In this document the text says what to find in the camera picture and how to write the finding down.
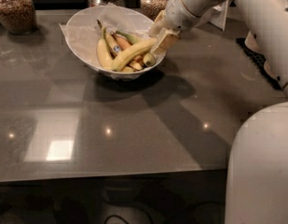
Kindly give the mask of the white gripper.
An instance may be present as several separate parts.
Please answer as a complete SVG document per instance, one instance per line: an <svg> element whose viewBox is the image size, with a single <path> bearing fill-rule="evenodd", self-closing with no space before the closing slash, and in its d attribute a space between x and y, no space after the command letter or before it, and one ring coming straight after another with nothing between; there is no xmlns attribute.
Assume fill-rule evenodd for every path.
<svg viewBox="0 0 288 224"><path fill-rule="evenodd" d="M160 55L172 47L180 40L179 31L190 31L215 2L216 0L169 0L165 11L158 13L148 31L150 37L157 36L151 52Z"/></svg>

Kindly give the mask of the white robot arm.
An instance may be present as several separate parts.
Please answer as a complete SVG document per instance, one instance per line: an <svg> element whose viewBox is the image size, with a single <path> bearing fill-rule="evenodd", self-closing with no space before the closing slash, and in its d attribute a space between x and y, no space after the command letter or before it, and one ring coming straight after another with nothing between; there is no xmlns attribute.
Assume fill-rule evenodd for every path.
<svg viewBox="0 0 288 224"><path fill-rule="evenodd" d="M226 0L169 0L150 29L187 32ZM257 68L284 101L251 115L236 133L226 175L225 224L288 224L288 0L232 0L265 61Z"/></svg>

